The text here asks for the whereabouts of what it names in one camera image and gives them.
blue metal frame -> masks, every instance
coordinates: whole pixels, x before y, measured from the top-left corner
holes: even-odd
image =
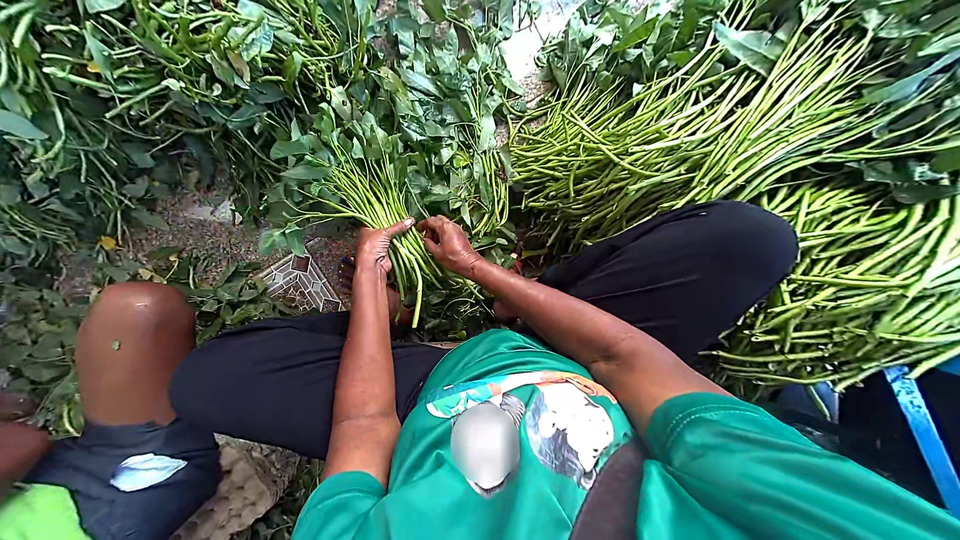
[[[960,517],[960,479],[953,468],[953,462],[950,461],[947,447],[933,424],[933,418],[926,408],[917,382],[907,378],[909,370],[906,366],[888,367],[883,372],[897,396],[900,410],[903,411],[914,438],[917,439],[920,452],[924,455],[926,466],[930,469],[930,475],[940,491],[947,511]]]

black pants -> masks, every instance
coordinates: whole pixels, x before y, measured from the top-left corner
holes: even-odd
[[[782,280],[797,255],[785,221],[744,203],[680,209],[587,247],[541,282],[654,336],[684,360]],[[273,319],[227,331],[174,375],[170,401],[204,429],[324,457],[345,313]],[[394,344],[402,421],[444,351]]]

white patch on shorts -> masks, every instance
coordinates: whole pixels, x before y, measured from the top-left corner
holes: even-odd
[[[110,485],[120,491],[137,491],[161,483],[185,465],[186,461],[166,455],[131,455],[117,465],[110,476]]]

knee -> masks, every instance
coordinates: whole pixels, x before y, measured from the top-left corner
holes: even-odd
[[[740,201],[717,201],[709,214],[718,247],[730,251],[738,266],[766,269],[779,280],[797,261],[797,235],[773,212]]]
[[[109,285],[97,296],[84,320],[146,325],[152,328],[189,329],[194,312],[186,296],[176,288],[154,282],[123,282]]]

hand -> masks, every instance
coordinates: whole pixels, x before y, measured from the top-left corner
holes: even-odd
[[[423,247],[447,270],[471,279],[473,266],[484,260],[470,246],[467,233],[441,215],[419,222],[417,230],[424,233]]]
[[[386,276],[393,265],[387,252],[390,250],[390,240],[402,233],[406,233],[414,226],[416,220],[408,217],[399,223],[394,223],[386,229],[370,229],[361,227],[357,233],[356,261],[357,271],[382,270]]]

